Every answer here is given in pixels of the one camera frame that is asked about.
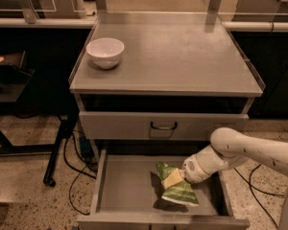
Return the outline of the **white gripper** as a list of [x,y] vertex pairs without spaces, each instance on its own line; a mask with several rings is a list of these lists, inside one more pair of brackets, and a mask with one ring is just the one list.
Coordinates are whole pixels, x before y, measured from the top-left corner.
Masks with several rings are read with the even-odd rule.
[[182,164],[182,170],[174,168],[162,174],[162,185],[165,189],[179,184],[185,179],[190,183],[201,183],[210,177],[201,167],[197,155],[186,158]]

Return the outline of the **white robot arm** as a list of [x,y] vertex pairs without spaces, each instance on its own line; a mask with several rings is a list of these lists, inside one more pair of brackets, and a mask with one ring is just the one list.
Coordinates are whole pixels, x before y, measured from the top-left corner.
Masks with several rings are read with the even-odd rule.
[[[181,168],[163,162],[156,164],[164,189],[162,198],[177,204],[199,204],[191,186],[207,180],[218,171],[236,168],[252,159],[288,176],[288,143],[246,136],[221,127],[210,135],[210,144],[186,158]],[[288,189],[281,211],[279,230],[288,230]]]

